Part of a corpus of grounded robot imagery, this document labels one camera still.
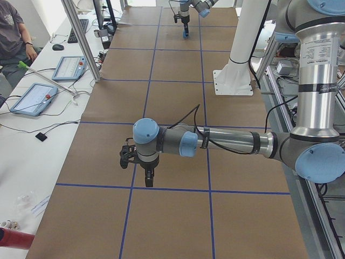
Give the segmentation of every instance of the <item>black mouse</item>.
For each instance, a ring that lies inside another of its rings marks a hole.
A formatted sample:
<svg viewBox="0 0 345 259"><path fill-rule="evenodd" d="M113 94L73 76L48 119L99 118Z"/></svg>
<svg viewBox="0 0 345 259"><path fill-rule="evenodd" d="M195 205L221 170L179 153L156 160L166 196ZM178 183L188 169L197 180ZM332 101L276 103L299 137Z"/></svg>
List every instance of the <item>black mouse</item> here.
<svg viewBox="0 0 345 259"><path fill-rule="evenodd" d="M53 45L53 50L64 50L64 46L61 44L54 44Z"/></svg>

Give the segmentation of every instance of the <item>keyboard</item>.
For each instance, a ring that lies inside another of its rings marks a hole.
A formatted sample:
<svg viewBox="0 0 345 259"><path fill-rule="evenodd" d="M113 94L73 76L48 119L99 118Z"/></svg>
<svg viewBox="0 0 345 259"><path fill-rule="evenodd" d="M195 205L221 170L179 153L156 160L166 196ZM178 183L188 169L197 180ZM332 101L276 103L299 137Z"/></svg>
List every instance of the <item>keyboard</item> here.
<svg viewBox="0 0 345 259"><path fill-rule="evenodd" d="M83 32L86 33L88 19L79 19L79 20L80 20L80 24L81 24ZM73 29L71 29L71 33L70 33L70 36L69 36L67 42L68 43L77 43L78 42L77 37L76 37Z"/></svg>

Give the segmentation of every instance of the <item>blue joint cap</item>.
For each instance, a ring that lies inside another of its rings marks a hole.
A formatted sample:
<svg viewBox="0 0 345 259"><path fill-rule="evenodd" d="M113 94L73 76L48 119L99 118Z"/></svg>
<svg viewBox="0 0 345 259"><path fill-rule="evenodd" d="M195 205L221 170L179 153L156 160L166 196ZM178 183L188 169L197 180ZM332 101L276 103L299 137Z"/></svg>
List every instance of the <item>blue joint cap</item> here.
<svg viewBox="0 0 345 259"><path fill-rule="evenodd" d="M190 131L185 132L180 141L180 156L192 158L195 156L197 145L198 135Z"/></svg>
<svg viewBox="0 0 345 259"><path fill-rule="evenodd" d="M332 182L345 171L345 151L334 143L314 145L299 155L295 168L299 176L312 182Z"/></svg>
<svg viewBox="0 0 345 259"><path fill-rule="evenodd" d="M344 0L308 0L311 7L324 15L345 15Z"/></svg>
<svg viewBox="0 0 345 259"><path fill-rule="evenodd" d="M275 32L275 40L279 43L298 43L300 39L295 34Z"/></svg>
<svg viewBox="0 0 345 259"><path fill-rule="evenodd" d="M207 15L209 15L210 13L210 9L205 9L205 10L202 10L199 15L203 18L205 18Z"/></svg>
<svg viewBox="0 0 345 259"><path fill-rule="evenodd" d="M133 125L134 142L147 144L157 137L159 130L158 124L153 119L140 119Z"/></svg>

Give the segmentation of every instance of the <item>white table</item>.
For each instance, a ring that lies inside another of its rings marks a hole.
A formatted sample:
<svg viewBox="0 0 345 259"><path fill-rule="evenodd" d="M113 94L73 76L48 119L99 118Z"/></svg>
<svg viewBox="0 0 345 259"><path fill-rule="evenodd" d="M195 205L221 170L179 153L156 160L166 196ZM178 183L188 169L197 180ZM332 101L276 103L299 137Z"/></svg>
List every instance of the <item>white table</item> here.
<svg viewBox="0 0 345 259"><path fill-rule="evenodd" d="M94 57L98 56L99 51L103 50L101 40L94 36L92 26L95 20L94 15L84 15L80 18L88 18L88 29L86 38ZM56 34L69 35L71 25L66 19ZM63 51L53 51L52 45L63 40L65 49ZM61 56L82 56L79 44L68 44L68 37L56 36L53 43L47 43L42 52L31 66L35 70L54 68L57 66ZM51 78L53 71L42 72ZM24 77L12 92L12 95L21 96L33 83L49 84L37 75ZM78 91L92 91L94 84L90 71L75 84ZM82 94L77 97L78 105L69 104L66 110L59 116L38 116L27 117L18 114L0 115L0 123L20 130L33 131L55 123L75 121L80 119L89 95ZM71 100L69 93L58 94L43 112L45 114L59 114ZM16 99L8 100L11 107ZM8 112L6 105L0 109L0 113ZM35 234L42 219L43 213L34 217L30 211L19 212L15 203L17 197L34 193L36 203L50 195L53 191L55 182L65 161L67 152L70 148L74 135L77 131L77 124L59 126L50 131L48 138L41 142L35 138L36 133L21 133L12 129L0 126L0 222L6 220L17 221L22 232ZM11 249L0 247L0 258L25 258L27 250Z"/></svg>

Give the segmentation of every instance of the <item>gray t-shirt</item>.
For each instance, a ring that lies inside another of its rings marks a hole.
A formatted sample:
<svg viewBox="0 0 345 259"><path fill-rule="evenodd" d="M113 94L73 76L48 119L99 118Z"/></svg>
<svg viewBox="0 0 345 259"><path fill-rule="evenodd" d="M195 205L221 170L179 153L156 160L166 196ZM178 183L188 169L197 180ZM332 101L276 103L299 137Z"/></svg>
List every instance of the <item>gray t-shirt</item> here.
<svg viewBox="0 0 345 259"><path fill-rule="evenodd" d="M24 23L16 8L0 0L0 60L13 57L23 45L18 23Z"/></svg>

